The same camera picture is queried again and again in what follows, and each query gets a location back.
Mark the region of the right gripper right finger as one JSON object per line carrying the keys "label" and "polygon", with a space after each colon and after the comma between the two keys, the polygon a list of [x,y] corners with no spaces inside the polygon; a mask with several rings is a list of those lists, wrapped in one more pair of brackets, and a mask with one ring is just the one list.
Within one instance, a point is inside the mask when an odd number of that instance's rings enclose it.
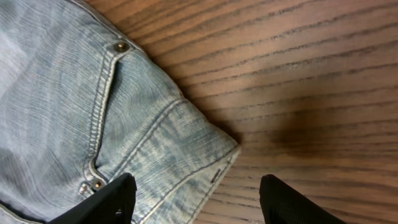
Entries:
{"label": "right gripper right finger", "polygon": [[266,224],[345,224],[274,175],[262,177],[259,195]]}

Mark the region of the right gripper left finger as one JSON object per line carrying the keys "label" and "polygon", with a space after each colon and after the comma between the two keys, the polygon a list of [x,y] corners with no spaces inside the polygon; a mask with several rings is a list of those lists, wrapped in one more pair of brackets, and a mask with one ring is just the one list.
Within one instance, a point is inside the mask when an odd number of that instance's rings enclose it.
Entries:
{"label": "right gripper left finger", "polygon": [[135,178],[124,173],[49,224],[130,224],[136,191]]}

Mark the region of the light blue denim shorts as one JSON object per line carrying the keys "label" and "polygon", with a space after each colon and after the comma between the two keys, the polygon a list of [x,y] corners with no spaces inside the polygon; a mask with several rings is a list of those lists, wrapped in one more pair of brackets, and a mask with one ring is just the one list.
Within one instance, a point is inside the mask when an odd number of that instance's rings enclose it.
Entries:
{"label": "light blue denim shorts", "polygon": [[45,223],[124,173],[133,223],[191,223],[239,153],[83,1],[1,2],[1,222]]}

